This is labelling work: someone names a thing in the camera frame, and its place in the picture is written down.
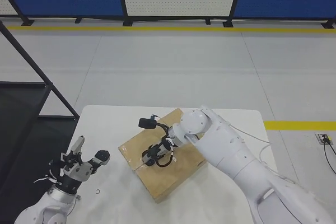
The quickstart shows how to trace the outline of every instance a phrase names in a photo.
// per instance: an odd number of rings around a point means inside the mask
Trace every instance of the floor tape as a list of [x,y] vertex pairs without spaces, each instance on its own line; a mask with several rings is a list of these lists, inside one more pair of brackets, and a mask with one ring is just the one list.
[[266,130],[336,130],[336,122],[266,121]]
[[184,31],[184,32],[284,32],[336,34],[336,29],[287,29],[287,28],[245,28],[245,27],[124,27],[124,26],[7,26],[9,30],[24,31]]

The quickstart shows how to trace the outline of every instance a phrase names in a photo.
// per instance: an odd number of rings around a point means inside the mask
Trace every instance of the black metal frame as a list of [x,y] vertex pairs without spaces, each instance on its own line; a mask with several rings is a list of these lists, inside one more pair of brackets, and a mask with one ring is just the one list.
[[42,78],[42,80],[48,85],[51,90],[56,94],[58,99],[67,107],[67,109],[73,114],[73,116],[78,119],[80,116],[74,110],[74,108],[69,104],[69,102],[63,97],[63,95],[58,91],[53,82],[45,75],[41,68],[35,63],[35,61],[29,56],[29,54],[24,50],[20,43],[13,37],[13,35],[7,30],[2,21],[0,20],[0,32],[6,37],[6,39],[12,44],[12,46],[18,51],[18,53],[25,59],[26,62],[35,70],[35,72]]
[[336,15],[333,18],[330,18],[327,22],[323,22],[321,25],[325,29],[334,29],[333,24],[336,24]]
[[223,22],[224,27],[234,27],[233,23],[232,23],[232,20],[233,20],[233,17],[234,17],[236,5],[237,5],[237,0],[233,0],[233,3],[232,3],[231,8],[230,8],[230,12],[229,12],[229,17],[228,17],[226,22]]
[[333,29],[333,23],[336,24],[336,15],[334,18],[300,18],[300,17],[236,17],[234,16],[235,9],[237,6],[238,0],[233,0],[230,13],[227,17],[225,16],[128,16],[127,7],[125,0],[120,0],[121,7],[123,11],[122,16],[66,16],[66,15],[24,15],[15,0],[9,0],[12,7],[15,9],[18,15],[0,15],[0,17],[19,17],[23,20],[22,26],[30,26],[34,20],[29,20],[31,18],[76,18],[75,23],[78,24],[82,21],[83,18],[93,18],[101,20],[122,20],[123,26],[132,26],[134,21],[159,21],[159,20],[205,20],[206,25],[211,24],[212,19],[226,20],[223,22],[224,27],[233,27],[232,20],[300,20],[300,21],[324,21],[321,23],[322,26],[326,29]]
[[22,20],[21,26],[31,26],[34,23],[34,20],[29,20],[29,18],[21,12],[20,8],[18,7],[18,5],[16,4],[14,0],[9,0],[9,3],[13,7],[13,9],[16,11],[20,19]]

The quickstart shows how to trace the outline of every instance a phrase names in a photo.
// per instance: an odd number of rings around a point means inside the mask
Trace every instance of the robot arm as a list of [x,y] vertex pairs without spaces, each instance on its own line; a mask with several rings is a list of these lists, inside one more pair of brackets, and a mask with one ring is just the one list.
[[255,223],[333,223],[311,193],[269,171],[230,123],[211,109],[202,106],[184,113],[180,124],[169,129],[169,137],[177,146],[192,143],[211,165],[233,179],[245,194]]
[[87,181],[95,174],[101,165],[106,165],[110,160],[108,151],[100,150],[95,157],[87,162],[81,160],[81,148],[85,138],[80,136],[72,146],[68,155],[62,154],[60,164],[63,176],[57,179],[50,174],[43,179],[53,181],[55,184],[33,206],[23,210],[15,224],[66,224],[67,216],[73,209],[75,199],[79,199],[77,190],[82,182]]

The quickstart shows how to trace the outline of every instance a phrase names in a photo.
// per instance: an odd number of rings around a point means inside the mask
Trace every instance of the white cable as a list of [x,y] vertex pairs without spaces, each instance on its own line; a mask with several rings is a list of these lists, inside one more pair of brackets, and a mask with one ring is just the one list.
[[231,126],[233,129],[236,129],[236,130],[238,130],[239,132],[242,132],[242,133],[244,133],[244,134],[247,134],[247,135],[249,135],[250,137],[253,137],[253,138],[255,138],[255,139],[257,139],[257,140],[259,140],[259,141],[261,141],[261,142],[265,142],[265,143],[267,143],[267,144],[271,144],[271,142],[262,140],[262,139],[260,139],[260,138],[258,138],[258,137],[255,137],[255,136],[253,136],[253,135],[251,135],[251,134],[249,134],[249,133],[246,133],[246,132],[244,132],[244,131],[242,131],[242,130],[236,128],[236,127],[234,127],[234,126],[231,125],[231,124],[230,124],[230,126]]
[[291,182],[292,184],[297,184],[297,185],[299,185],[298,183],[296,183],[295,181],[293,181],[293,180],[291,180],[290,178],[287,178],[286,176],[283,176],[283,175],[281,175],[281,174],[279,174],[278,172],[276,172],[275,170],[273,170],[265,161],[263,161],[263,159],[262,159],[262,153],[263,153],[263,151],[266,149],[266,148],[268,148],[269,146],[271,146],[271,142],[268,142],[268,141],[265,141],[265,140],[262,140],[262,139],[260,139],[260,138],[258,138],[258,137],[255,137],[255,136],[253,136],[253,135],[251,135],[251,134],[249,134],[249,133],[247,133],[247,132],[244,132],[243,130],[240,130],[239,128],[236,128],[236,127],[234,127],[233,125],[231,125],[230,124],[230,126],[233,128],[233,129],[236,129],[236,130],[238,130],[239,132],[241,132],[241,133],[244,133],[244,134],[246,134],[246,135],[248,135],[248,136],[250,136],[250,137],[253,137],[253,138],[255,138],[255,139],[257,139],[257,140],[259,140],[259,141],[261,141],[261,142],[265,142],[265,143],[267,143],[267,145],[266,146],[264,146],[261,150],[260,150],[260,152],[259,152],[259,160],[260,160],[260,162],[268,169],[268,170],[270,170],[273,174],[275,174],[275,175],[277,175],[279,178],[281,178],[281,179],[283,179],[283,180],[286,180],[286,181],[289,181],[289,182]]
[[51,176],[52,176],[55,180],[57,180],[57,178],[52,174],[51,169],[49,169],[49,172],[50,172]]

